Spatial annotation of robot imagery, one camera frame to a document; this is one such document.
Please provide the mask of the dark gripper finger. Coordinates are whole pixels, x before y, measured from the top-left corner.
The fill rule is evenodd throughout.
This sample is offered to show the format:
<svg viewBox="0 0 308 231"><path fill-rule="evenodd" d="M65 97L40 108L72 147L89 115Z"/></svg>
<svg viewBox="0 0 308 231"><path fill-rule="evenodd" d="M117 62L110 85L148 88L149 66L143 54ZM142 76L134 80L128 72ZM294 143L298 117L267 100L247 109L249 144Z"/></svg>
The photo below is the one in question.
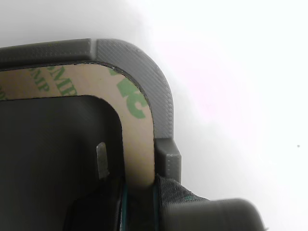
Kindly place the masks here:
<svg viewBox="0 0 308 231"><path fill-rule="evenodd" d="M255 206L244 199L209 200L176 180L156 175L154 226L157 231L264 231Z"/></svg>
<svg viewBox="0 0 308 231"><path fill-rule="evenodd" d="M97 189L69 207L71 231L124 231L127 186L123 177L102 180Z"/></svg>

